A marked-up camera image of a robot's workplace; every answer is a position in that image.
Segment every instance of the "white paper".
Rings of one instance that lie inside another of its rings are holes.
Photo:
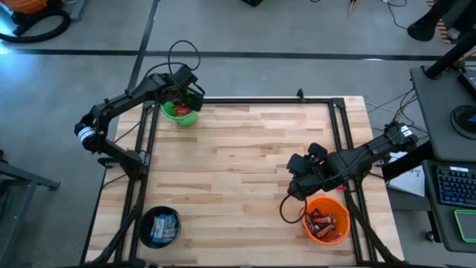
[[[392,157],[390,162],[393,162],[406,154],[407,153],[390,153],[390,156]],[[388,187],[409,194],[425,197],[425,174],[423,173],[422,166],[416,167],[395,179],[392,179]]]

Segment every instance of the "butcher block tabletop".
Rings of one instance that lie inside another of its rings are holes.
[[[357,147],[373,138],[364,98],[343,98]],[[140,116],[140,106],[122,114],[116,137],[137,124]],[[345,148],[339,113],[337,117]],[[286,169],[289,157],[305,154],[312,142],[335,151],[326,104],[205,104],[195,125],[179,127],[160,114],[156,129],[144,213],[159,205],[174,208],[180,214],[182,230],[178,240],[163,249],[150,249],[139,242],[138,258],[178,266],[356,263],[350,235],[337,246],[323,246],[308,238],[300,223],[285,223],[279,214],[292,179]],[[144,143],[149,132],[145,133]],[[136,136],[134,130],[118,145],[133,149]],[[122,174],[119,167],[108,170],[104,183]],[[124,177],[102,190],[86,261],[95,259],[118,230],[126,188]],[[384,181],[368,176],[363,189],[373,229],[389,250],[403,259]],[[340,190],[319,191],[314,196],[322,195],[345,205]],[[302,207],[302,202],[290,198],[283,213],[293,220]],[[129,254],[131,236],[132,228],[124,258]],[[359,237],[364,256],[368,256],[360,228]]]

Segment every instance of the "vacuum cleaner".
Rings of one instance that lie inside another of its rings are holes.
[[[71,23],[69,14],[62,9],[60,0],[0,0],[9,10],[13,11],[12,21],[18,25],[13,31],[16,36],[0,33],[0,39],[14,43],[41,42],[62,34]],[[50,16],[61,16],[62,22],[53,30],[36,36],[22,36],[37,22]]]

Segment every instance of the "gray floor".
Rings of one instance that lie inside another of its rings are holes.
[[[79,145],[73,126],[93,104],[127,87],[135,57],[11,54],[8,48],[137,51],[151,7],[152,0],[90,0],[83,20],[56,39],[32,45],[0,42],[0,148],[13,165],[62,182],[58,192],[37,191],[17,246],[19,261],[33,261],[34,267],[79,262],[103,169]],[[427,9],[425,0],[409,1],[395,9],[396,18],[408,25]],[[1,22],[5,32],[9,24]],[[49,19],[33,32],[55,23]],[[348,0],[265,0],[258,8],[238,0],[162,0],[148,50],[167,50],[178,39],[189,39],[201,51],[441,55],[451,48],[438,36],[427,43],[412,40],[393,25],[379,0],[359,1],[350,16]],[[139,77],[162,62],[162,57],[145,57]],[[422,64],[430,63],[204,58],[196,74],[209,96],[293,95],[302,88],[307,95],[363,95],[381,104],[408,91],[408,70]],[[398,101],[386,108],[397,110]],[[424,126],[417,103],[406,113]],[[392,117],[387,111],[370,113],[375,128]],[[476,255],[425,242],[420,236],[429,230],[425,216],[395,212],[407,261],[476,262]]]

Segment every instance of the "computer keyboard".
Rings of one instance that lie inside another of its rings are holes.
[[[438,165],[437,175],[442,204],[476,208],[476,170]]]

